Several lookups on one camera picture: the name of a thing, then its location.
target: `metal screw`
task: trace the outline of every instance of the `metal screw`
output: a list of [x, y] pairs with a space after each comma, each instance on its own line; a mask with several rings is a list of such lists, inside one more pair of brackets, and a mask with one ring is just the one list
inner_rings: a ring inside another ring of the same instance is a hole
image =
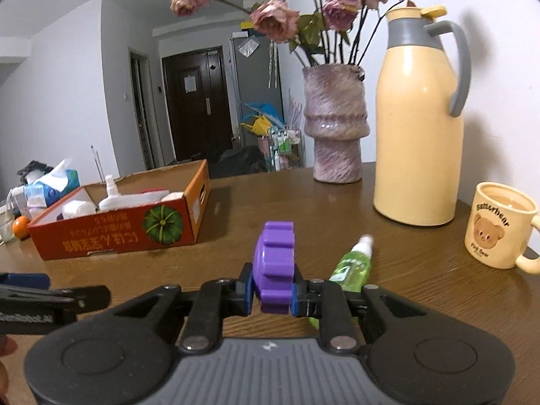
[[330, 340], [330, 345], [336, 350], [351, 350], [356, 347], [356, 340], [351, 336], [339, 335]]
[[210, 341], [208, 338], [202, 335], [188, 336], [182, 343], [182, 346], [187, 350], [203, 350], [209, 345]]

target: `mug handle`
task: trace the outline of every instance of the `mug handle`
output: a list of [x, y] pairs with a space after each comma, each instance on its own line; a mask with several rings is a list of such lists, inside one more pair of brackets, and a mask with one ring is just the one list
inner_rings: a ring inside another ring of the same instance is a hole
[[[533, 217], [531, 225], [540, 231], [540, 216], [536, 215]], [[516, 265], [519, 269], [522, 269], [529, 274], [540, 274], [540, 258], [538, 259], [528, 259], [523, 254], [519, 256], [516, 260]]]

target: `green leaf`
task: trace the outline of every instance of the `green leaf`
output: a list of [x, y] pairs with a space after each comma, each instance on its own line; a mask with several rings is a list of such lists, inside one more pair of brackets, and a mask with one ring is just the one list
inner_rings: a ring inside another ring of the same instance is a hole
[[328, 30], [325, 23], [325, 17], [323, 17], [322, 13], [318, 11], [313, 14], [313, 24], [315, 24], [320, 30]]
[[302, 31], [303, 40], [309, 47], [318, 47], [321, 39], [319, 36], [320, 33], [321, 30], [318, 26], [315, 23], [311, 23]]
[[289, 41], [289, 52], [293, 52], [296, 50], [296, 47], [298, 47], [298, 43], [296, 42], [295, 39]]
[[349, 39], [349, 35], [347, 34], [347, 32], [339, 32], [339, 35], [341, 35], [341, 37], [345, 41], [345, 44], [350, 46], [350, 39]]
[[310, 47], [309, 50], [314, 55], [324, 55], [326, 52], [324, 47]]
[[301, 15], [298, 20], [298, 31], [303, 31], [313, 21], [313, 15]]

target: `yellow object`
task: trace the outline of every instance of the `yellow object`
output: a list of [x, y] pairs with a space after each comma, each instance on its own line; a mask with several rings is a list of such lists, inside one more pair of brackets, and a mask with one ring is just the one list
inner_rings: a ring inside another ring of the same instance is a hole
[[268, 129], [272, 126], [272, 123], [268, 120], [268, 118], [264, 117], [263, 115], [256, 115], [257, 119], [252, 125], [248, 125], [247, 123], [242, 123], [242, 126], [244, 126], [248, 131], [252, 132], [253, 134], [264, 137], [268, 134]]
[[481, 182], [476, 186], [465, 247], [475, 259], [493, 268], [516, 265], [529, 274], [540, 274], [540, 259], [523, 256], [533, 227], [540, 231], [535, 201], [510, 186]]
[[445, 6], [442, 5], [436, 5], [436, 6], [429, 6], [425, 9], [422, 9], [420, 11], [420, 15], [423, 17], [428, 17], [434, 20], [435, 18], [443, 17], [447, 14]]
[[[388, 20], [422, 23], [422, 11], [393, 9]], [[456, 86], [444, 50], [388, 48], [376, 94], [374, 206], [390, 219], [432, 226], [454, 217], [463, 145], [463, 116], [449, 114]]]

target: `orange box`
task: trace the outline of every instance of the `orange box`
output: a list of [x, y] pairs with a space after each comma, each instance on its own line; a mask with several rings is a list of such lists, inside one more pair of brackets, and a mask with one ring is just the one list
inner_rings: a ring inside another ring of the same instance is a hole
[[132, 174], [116, 184], [121, 194], [167, 189], [184, 195], [174, 201], [57, 221], [68, 201], [92, 201], [97, 206], [107, 197], [103, 183], [79, 187], [28, 225], [43, 260], [195, 243], [210, 194], [206, 160]]

